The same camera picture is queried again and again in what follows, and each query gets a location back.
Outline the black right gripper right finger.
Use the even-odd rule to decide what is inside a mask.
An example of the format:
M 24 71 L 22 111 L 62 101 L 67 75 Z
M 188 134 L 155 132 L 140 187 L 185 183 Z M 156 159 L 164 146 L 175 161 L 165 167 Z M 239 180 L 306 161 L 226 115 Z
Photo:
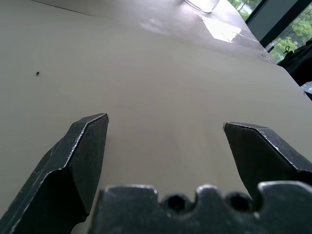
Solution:
M 260 182 L 300 181 L 312 186 L 312 162 L 272 129 L 226 122 L 223 130 L 239 176 L 252 198 Z

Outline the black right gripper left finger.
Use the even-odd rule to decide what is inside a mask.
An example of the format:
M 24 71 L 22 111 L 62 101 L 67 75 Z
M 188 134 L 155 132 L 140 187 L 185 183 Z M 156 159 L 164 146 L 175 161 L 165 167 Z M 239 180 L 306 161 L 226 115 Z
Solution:
M 71 234 L 91 212 L 109 116 L 74 122 L 43 156 L 0 219 L 0 234 Z

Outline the black bag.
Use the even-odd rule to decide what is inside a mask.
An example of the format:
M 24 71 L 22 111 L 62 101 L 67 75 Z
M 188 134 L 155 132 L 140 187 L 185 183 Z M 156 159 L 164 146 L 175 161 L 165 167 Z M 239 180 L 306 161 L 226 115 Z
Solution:
M 305 45 L 289 51 L 277 65 L 283 67 L 299 86 L 311 82 L 312 38 Z

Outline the dark window frame post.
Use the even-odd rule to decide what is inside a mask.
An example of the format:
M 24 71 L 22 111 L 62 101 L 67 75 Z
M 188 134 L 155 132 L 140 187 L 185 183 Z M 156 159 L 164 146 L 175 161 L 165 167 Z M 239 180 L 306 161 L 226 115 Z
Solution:
M 312 0 L 262 0 L 247 18 L 246 25 L 265 48 L 310 3 L 312 3 Z

